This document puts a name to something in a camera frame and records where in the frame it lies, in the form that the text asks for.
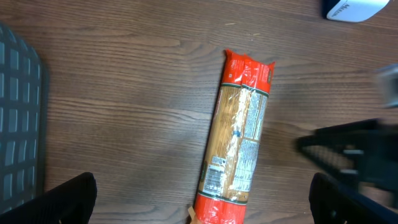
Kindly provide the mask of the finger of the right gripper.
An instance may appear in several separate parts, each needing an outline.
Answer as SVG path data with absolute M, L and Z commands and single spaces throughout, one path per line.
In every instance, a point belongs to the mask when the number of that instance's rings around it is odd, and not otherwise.
M 339 182 L 362 182 L 392 194 L 397 205 L 397 125 L 378 119 L 320 128 L 295 140 L 295 148 Z

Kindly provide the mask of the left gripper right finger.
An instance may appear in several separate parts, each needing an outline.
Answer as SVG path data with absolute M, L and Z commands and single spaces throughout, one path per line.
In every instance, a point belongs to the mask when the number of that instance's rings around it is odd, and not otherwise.
M 397 213 L 322 173 L 308 196 L 315 224 L 397 224 Z

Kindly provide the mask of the orange noodle package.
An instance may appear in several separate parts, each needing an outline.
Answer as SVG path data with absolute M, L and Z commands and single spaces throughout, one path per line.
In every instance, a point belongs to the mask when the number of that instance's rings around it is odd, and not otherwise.
M 192 223 L 243 223 L 271 92 L 274 63 L 225 53 Z

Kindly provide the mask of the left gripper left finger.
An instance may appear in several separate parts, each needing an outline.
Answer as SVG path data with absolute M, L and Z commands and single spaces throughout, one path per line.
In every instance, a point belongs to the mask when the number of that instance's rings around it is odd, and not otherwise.
M 94 175 L 84 172 L 1 215 L 1 224 L 87 224 L 95 206 Z

